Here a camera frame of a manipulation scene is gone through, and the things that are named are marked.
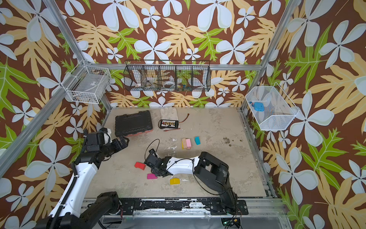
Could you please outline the light pink wood block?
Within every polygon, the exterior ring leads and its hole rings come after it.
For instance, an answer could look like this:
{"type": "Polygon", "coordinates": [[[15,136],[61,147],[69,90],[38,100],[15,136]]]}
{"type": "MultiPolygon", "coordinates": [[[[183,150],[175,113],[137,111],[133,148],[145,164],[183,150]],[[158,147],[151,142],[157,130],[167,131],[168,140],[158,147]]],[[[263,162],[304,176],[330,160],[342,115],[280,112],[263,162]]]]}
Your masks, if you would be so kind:
{"type": "Polygon", "coordinates": [[[186,139],[186,148],[187,149],[191,149],[192,148],[192,143],[191,143],[191,140],[190,139],[186,139]]]}

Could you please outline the teal wood block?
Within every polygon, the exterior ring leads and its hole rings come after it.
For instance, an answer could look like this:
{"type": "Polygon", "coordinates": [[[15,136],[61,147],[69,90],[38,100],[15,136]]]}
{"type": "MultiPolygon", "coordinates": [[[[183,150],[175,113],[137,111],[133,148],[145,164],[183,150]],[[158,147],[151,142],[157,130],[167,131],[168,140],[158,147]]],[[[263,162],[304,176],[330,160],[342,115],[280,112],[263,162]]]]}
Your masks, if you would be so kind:
{"type": "Polygon", "coordinates": [[[196,143],[197,145],[200,145],[200,144],[201,144],[200,137],[198,137],[198,136],[194,138],[194,141],[195,141],[195,143],[196,143]]]}

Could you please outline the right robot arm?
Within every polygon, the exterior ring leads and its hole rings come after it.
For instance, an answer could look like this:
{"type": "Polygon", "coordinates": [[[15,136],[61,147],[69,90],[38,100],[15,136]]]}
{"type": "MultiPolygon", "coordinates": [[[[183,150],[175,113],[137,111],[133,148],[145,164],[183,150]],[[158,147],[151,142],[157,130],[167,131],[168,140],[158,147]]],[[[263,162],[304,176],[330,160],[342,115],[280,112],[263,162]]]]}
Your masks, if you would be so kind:
{"type": "Polygon", "coordinates": [[[166,156],[159,158],[154,149],[149,150],[144,164],[157,177],[173,176],[177,174],[192,175],[207,193],[220,197],[220,208],[227,214],[234,215],[237,210],[237,195],[230,184],[229,166],[208,152],[202,152],[192,158],[176,158],[166,156]]]}

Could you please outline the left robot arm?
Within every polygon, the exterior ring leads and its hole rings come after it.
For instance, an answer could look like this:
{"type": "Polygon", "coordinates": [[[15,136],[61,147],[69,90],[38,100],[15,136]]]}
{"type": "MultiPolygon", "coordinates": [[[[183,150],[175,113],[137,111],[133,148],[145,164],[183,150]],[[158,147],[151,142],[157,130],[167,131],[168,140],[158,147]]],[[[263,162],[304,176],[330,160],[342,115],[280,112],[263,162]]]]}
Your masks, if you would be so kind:
{"type": "Polygon", "coordinates": [[[121,202],[117,192],[100,194],[87,210],[82,205],[102,162],[129,145],[129,139],[122,136],[113,139],[111,131],[101,128],[97,132],[83,131],[83,145],[79,156],[71,164],[72,177],[61,199],[48,217],[37,221],[37,229],[92,229],[105,214],[117,215],[121,202]]]}

